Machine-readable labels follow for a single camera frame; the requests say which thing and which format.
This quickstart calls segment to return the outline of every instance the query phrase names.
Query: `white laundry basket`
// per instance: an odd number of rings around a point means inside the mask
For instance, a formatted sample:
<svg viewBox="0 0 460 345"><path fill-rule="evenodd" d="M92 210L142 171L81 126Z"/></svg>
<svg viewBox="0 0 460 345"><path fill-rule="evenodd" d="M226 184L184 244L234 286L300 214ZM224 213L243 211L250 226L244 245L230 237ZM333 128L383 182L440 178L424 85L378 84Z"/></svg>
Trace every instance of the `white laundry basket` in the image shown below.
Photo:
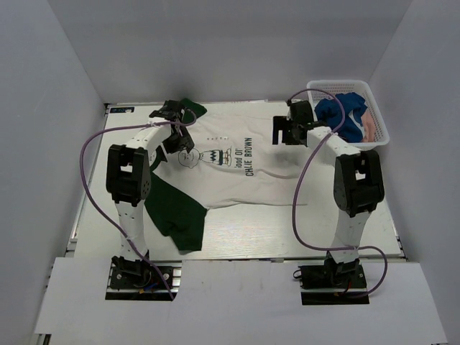
<svg viewBox="0 0 460 345"><path fill-rule="evenodd" d="M376 146L386 145L390 141L390 136L388 135L387 127L383 122L377 102L374 99L374 95L372 95L371 88L366 82L361 80L312 80L307 84L307 88L319 88L334 95L337 93L356 92L366 100L367 108L374 119L376 127L374 142L354 142L352 145L361 150L371 150ZM310 101L313 109L323 98L330 97L317 91L308 92L308 100Z"/></svg>

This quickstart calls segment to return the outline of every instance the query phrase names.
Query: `white t-shirt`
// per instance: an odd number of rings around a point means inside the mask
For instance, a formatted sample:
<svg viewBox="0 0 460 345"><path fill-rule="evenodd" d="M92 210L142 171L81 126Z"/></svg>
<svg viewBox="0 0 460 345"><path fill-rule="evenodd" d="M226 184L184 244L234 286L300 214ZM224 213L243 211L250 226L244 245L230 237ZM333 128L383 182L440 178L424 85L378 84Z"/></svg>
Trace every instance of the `white t-shirt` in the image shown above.
<svg viewBox="0 0 460 345"><path fill-rule="evenodd" d="M195 148L167 155L155 170L164 181L206 208L292 205L311 151L303 145L272 145L271 117L208 112L188 131Z"/></svg>

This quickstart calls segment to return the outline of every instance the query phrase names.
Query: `charlie brown graphic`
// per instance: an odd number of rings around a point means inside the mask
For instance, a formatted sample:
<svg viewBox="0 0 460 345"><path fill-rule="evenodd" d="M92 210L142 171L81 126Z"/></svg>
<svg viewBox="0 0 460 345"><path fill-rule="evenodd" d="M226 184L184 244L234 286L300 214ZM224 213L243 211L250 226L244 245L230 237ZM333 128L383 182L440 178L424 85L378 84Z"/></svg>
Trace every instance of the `charlie brown graphic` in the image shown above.
<svg viewBox="0 0 460 345"><path fill-rule="evenodd" d="M197 149L192 149L190 152L183 150L178 155L180 165L193 169L199 161L211 163L215 165L231 165L231 147L226 151L222 149L210 149L208 151L199 152Z"/></svg>

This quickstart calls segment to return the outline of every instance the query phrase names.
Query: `dark green cloth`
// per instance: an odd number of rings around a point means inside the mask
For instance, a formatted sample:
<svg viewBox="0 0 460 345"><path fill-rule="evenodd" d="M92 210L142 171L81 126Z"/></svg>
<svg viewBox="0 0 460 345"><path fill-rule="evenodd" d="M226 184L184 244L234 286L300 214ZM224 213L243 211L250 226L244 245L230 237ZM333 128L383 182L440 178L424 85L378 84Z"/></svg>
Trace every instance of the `dark green cloth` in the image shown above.
<svg viewBox="0 0 460 345"><path fill-rule="evenodd" d="M192 109L197 118L207 112L204 106L188 98L180 102ZM193 115L186 111L183 122L190 123L192 120ZM208 210L198 201L156 176L154 170L160 162L157 157L150 167L152 189L145 200L145 208L162 235L170 236L180 251L201 250L204 218Z"/></svg>

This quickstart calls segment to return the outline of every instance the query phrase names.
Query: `blue cloth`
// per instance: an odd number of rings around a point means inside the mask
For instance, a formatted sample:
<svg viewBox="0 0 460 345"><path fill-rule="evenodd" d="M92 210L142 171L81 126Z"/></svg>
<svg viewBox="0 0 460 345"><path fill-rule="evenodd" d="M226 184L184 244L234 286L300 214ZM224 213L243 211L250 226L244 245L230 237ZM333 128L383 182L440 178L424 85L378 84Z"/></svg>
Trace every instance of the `blue cloth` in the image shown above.
<svg viewBox="0 0 460 345"><path fill-rule="evenodd" d="M338 93L336 97L342 103L345 110L345 122L338 131L339 136L347 142L361 142L363 137L362 131L356 126L349 114L353 112L352 116L354 120L362 128L361 116L367 109L367 106L364 104L366 100L355 92ZM342 120L340 107L333 99L321 99L315 107L315 113L319 121L326 122L332 129L337 127Z"/></svg>

